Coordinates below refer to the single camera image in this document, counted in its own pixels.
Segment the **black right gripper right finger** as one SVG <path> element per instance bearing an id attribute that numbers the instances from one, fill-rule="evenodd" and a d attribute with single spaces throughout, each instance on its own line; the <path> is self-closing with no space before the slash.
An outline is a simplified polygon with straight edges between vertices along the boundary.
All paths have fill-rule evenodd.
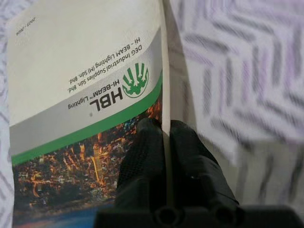
<path id="1" fill-rule="evenodd" d="M 170 143 L 181 204 L 206 208 L 239 206 L 219 163 L 192 128 L 172 120 Z"/>

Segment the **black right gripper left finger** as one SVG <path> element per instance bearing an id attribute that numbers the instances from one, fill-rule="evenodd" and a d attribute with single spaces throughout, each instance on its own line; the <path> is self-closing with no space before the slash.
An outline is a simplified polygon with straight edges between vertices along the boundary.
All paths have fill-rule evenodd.
<path id="1" fill-rule="evenodd" d="M 142 119 L 120 165 L 115 206 L 160 208 L 166 204 L 166 167 L 161 124 Z"/>

